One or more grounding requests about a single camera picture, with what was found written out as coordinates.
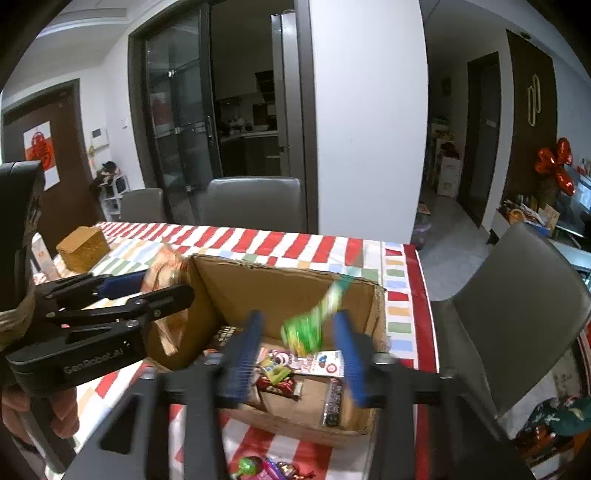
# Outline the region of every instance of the dining table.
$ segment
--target dining table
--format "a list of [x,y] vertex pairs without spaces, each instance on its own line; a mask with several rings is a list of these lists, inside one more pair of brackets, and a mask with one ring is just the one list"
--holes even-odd
[[[421,262],[412,245],[343,236],[283,233],[167,223],[99,222],[110,251],[92,269],[95,275],[124,274],[147,269],[160,248],[169,244],[182,255],[214,255],[233,260],[363,277],[384,290],[385,328],[389,351],[408,367],[439,370],[437,342]],[[54,263],[62,277],[75,275],[60,256]],[[45,279],[35,278],[36,283]],[[93,307],[124,304],[128,297],[104,299]],[[79,451],[96,426],[122,397],[125,390],[149,366],[137,362],[77,387],[80,429],[74,435]],[[185,408],[170,409],[170,478],[183,477]],[[426,407],[416,406],[415,478],[429,476]],[[232,419],[220,412],[223,446],[229,471],[237,470],[241,457],[268,456],[291,462],[301,472],[314,472],[315,480],[361,480],[371,464],[372,436],[359,436],[343,448],[294,439]],[[46,468],[48,480],[62,475]]]

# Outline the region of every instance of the kitchen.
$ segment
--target kitchen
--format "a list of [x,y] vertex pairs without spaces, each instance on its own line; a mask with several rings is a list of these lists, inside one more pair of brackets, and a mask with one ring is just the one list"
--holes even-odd
[[226,0],[212,7],[214,106],[225,177],[290,174],[281,155],[287,142],[277,128],[271,16],[293,8],[293,0]]

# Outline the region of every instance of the green candy wrapper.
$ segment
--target green candy wrapper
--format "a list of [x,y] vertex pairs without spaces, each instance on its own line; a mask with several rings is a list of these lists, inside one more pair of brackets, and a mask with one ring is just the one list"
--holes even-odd
[[318,305],[283,324],[281,339],[289,350],[297,356],[307,356],[322,349],[322,324],[337,312],[352,280],[348,275],[341,276],[332,282]]

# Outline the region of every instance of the cardboard box flap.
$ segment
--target cardboard box flap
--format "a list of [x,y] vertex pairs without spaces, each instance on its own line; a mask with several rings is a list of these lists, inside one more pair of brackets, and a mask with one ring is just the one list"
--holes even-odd
[[[263,335],[275,339],[281,338],[281,325],[314,307],[337,276],[204,255],[193,259],[209,298],[227,322],[243,325],[251,310],[260,310],[265,319]],[[380,291],[370,280],[356,278],[345,293],[341,308],[349,311],[358,332],[373,334]],[[323,333],[323,349],[334,349],[330,321],[324,324]]]

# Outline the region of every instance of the lollipop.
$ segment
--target lollipop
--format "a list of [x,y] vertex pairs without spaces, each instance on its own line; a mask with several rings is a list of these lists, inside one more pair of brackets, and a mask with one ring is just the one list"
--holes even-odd
[[242,457],[238,462],[238,471],[232,474],[232,480],[241,475],[256,475],[262,472],[262,460],[259,457]]

